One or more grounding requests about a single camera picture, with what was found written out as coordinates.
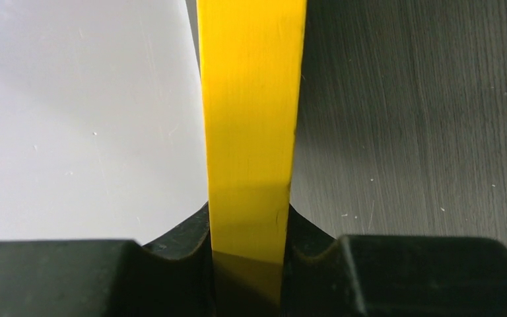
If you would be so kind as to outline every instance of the yellow bar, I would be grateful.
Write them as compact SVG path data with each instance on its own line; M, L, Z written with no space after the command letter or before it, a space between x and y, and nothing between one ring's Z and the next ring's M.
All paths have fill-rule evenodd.
M278 306L306 0L197 12L217 301L225 275Z

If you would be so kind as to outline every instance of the white surface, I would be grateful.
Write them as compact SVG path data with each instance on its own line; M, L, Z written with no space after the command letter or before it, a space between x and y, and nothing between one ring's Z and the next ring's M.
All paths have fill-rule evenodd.
M184 0L0 0L0 240L145 243L206 200Z

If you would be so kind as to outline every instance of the yellow block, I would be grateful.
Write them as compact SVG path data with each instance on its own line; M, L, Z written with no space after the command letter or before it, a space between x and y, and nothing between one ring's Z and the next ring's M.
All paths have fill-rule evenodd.
M197 13L217 301L224 275L278 305L306 0L198 0Z

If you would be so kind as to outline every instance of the wood grain surface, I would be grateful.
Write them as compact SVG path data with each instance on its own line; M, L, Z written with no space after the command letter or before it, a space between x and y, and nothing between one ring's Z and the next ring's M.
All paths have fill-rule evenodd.
M308 1L292 204L507 245L507 1Z

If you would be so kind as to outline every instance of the dark wooden floor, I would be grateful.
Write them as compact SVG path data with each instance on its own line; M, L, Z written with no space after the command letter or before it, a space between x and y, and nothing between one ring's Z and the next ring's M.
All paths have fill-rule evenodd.
M309 0L302 73L299 212L507 245L507 0Z

